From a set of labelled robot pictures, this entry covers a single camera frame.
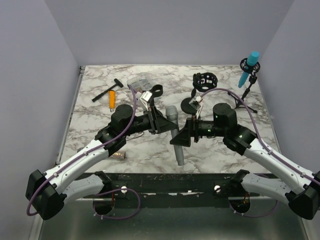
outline orange handle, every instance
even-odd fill
[[[116,92],[113,90],[109,91],[109,108],[114,109],[116,107]]]

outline wall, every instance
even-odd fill
[[[319,12],[319,0],[294,1],[260,61],[258,79],[283,154],[314,172],[320,171]]]
[[[43,0],[0,7],[0,239],[26,240],[29,174],[54,165],[78,64]]]
[[[82,65],[239,64],[293,0],[45,0]]]

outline white marble surface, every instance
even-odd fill
[[[126,87],[127,80],[141,72],[158,71],[153,78],[163,85],[164,94],[156,102],[156,107],[165,113],[166,106],[175,105],[179,111],[179,127],[185,124],[188,115],[180,108],[181,101],[189,97],[192,87],[192,76],[195,73],[214,73],[218,78],[218,87],[232,90],[240,96],[245,88],[238,88],[242,74],[238,66],[176,66],[176,65],[117,65],[87,66],[75,104],[61,161],[73,156],[77,149],[84,147],[105,127],[109,121],[109,95],[93,103],[91,99],[114,84],[119,79],[124,88],[116,90],[116,105],[132,105],[131,91]],[[212,108],[216,103],[228,103],[235,106],[233,98],[226,92],[214,91],[205,96],[206,104],[202,110],[203,120],[212,120]],[[277,149],[275,137],[270,125],[263,98],[256,83],[246,98],[250,107],[258,110],[253,114],[262,138],[274,149]],[[245,109],[237,109],[238,122],[253,130],[253,125]],[[139,107],[136,115],[141,115]],[[126,151],[125,160],[106,159],[91,167],[88,172],[106,171],[109,173],[235,173],[246,169],[254,173],[267,173],[261,165],[227,149],[222,138],[200,139],[191,147],[184,147],[184,166],[178,166],[174,148],[169,144],[170,132],[144,136],[133,139],[121,149]]]

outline blue microphone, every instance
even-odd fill
[[[247,58],[246,65],[253,67],[257,64],[258,59],[259,59],[259,53],[257,51],[253,51],[250,54],[250,56]],[[242,73],[242,76],[240,77],[240,80],[238,83],[239,88],[241,88],[246,83],[248,76],[249,76],[249,73],[245,71]]]

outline hammer head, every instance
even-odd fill
[[[118,80],[118,79],[114,79],[115,84],[117,84],[120,88],[123,88],[124,85]]]

